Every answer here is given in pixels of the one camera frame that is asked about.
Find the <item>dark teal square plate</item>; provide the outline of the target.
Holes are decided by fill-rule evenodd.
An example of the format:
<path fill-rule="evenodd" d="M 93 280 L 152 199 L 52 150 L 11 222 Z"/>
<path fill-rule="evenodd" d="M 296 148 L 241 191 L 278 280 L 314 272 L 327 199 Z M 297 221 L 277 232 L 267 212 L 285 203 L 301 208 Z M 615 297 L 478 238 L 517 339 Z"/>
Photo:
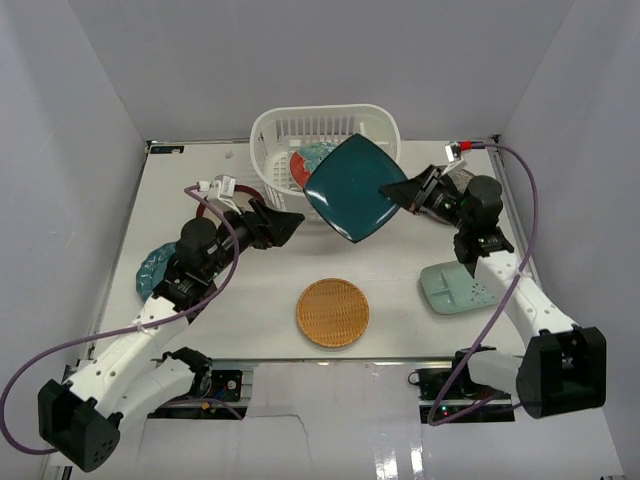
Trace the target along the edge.
<path fill-rule="evenodd" d="M 374 234 L 399 210 L 380 189 L 406 179 L 400 166 L 379 146 L 354 134 L 316 167 L 303 191 L 316 213 L 339 235 L 356 244 Z"/>

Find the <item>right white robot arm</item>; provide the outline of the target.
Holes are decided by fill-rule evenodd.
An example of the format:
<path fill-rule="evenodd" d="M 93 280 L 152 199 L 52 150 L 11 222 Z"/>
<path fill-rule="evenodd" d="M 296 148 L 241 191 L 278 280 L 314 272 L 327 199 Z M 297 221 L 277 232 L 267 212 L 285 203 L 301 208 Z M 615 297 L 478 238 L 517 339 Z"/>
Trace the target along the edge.
<path fill-rule="evenodd" d="M 448 173 L 430 166 L 381 193 L 412 214 L 434 213 L 457 233 L 457 260 L 499 304 L 525 346 L 514 356 L 476 340 L 457 352 L 447 383 L 472 399 L 489 387 L 515 396 L 533 418 L 599 408 L 606 400 L 607 344 L 596 327 L 583 328 L 564 314 L 524 273 L 525 260 L 498 226 L 502 186 L 474 176 L 459 191 Z"/>

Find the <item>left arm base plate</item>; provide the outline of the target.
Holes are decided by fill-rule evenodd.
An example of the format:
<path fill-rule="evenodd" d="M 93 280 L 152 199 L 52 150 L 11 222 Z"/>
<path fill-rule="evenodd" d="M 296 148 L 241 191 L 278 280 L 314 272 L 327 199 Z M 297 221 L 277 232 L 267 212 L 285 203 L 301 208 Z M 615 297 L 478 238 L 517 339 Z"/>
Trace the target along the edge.
<path fill-rule="evenodd" d="M 243 372 L 241 370 L 212 370 L 210 379 L 205 383 L 208 390 L 204 398 L 237 402 L 241 399 Z"/>

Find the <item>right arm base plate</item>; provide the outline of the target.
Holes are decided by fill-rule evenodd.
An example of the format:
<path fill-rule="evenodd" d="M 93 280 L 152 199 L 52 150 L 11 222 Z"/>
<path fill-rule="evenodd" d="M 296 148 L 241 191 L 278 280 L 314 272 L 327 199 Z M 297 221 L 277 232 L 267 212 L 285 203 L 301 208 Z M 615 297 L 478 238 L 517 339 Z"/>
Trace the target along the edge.
<path fill-rule="evenodd" d="M 421 400 L 433 401 L 449 379 L 451 372 L 451 368 L 417 369 L 408 375 L 407 381 L 410 385 L 419 388 Z M 505 392 L 473 383 L 467 374 L 460 374 L 447 391 L 444 399 L 479 401 L 490 397 L 495 397 L 498 400 L 511 399 L 511 396 Z"/>

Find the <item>red and teal round plate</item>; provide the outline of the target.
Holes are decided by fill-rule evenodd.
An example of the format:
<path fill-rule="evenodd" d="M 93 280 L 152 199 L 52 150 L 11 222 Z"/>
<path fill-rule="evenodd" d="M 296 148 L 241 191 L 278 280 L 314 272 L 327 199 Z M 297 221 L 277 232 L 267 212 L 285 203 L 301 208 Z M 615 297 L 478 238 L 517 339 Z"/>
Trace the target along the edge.
<path fill-rule="evenodd" d="M 322 141 L 295 150 L 289 160 L 289 170 L 295 184 L 303 189 L 315 169 L 336 147 L 334 143 Z"/>

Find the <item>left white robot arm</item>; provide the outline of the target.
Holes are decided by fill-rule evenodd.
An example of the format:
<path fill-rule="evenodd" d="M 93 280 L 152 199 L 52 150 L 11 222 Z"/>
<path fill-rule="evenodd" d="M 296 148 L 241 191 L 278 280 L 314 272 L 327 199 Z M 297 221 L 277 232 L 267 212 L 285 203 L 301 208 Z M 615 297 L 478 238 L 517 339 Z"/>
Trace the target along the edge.
<path fill-rule="evenodd" d="M 143 371 L 164 346 L 219 292 L 214 281 L 231 274 L 247 248 L 282 247 L 305 217 L 252 199 L 247 211 L 226 211 L 217 222 L 205 217 L 181 230 L 164 276 L 144 303 L 132 331 L 114 341 L 65 382 L 48 381 L 38 393 L 40 436 L 82 471 L 99 468 L 116 449 L 127 426 L 182 395 L 205 396 L 210 360 L 182 348 Z"/>

